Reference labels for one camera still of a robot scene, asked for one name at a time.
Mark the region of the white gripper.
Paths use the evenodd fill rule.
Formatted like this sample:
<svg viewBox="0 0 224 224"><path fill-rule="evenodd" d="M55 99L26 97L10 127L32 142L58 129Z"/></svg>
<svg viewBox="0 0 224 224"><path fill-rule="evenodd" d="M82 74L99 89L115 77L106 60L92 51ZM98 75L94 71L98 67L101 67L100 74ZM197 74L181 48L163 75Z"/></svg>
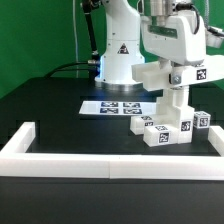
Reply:
<svg viewBox="0 0 224 224"><path fill-rule="evenodd" d="M156 56L161 69L168 68L170 61L171 73L169 82L180 84L184 66L201 64L206 56L205 27L202 17L199 17L199 29L194 34L192 27L195 15L184 13L169 16L164 26L152 24L152 19L141 17L141 34L144 49Z"/></svg>

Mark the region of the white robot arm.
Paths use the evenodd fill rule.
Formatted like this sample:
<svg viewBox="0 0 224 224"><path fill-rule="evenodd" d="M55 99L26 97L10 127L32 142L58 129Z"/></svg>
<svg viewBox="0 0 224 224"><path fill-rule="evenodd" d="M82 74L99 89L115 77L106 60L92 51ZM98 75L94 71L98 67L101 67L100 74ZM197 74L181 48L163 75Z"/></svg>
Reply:
<svg viewBox="0 0 224 224"><path fill-rule="evenodd" d="M206 54L220 46L224 31L207 25L192 0L139 0L136 9L127 0L82 0L88 24L99 6L106 12L104 54L88 28L98 85L154 91L224 79L224 56Z"/></svg>

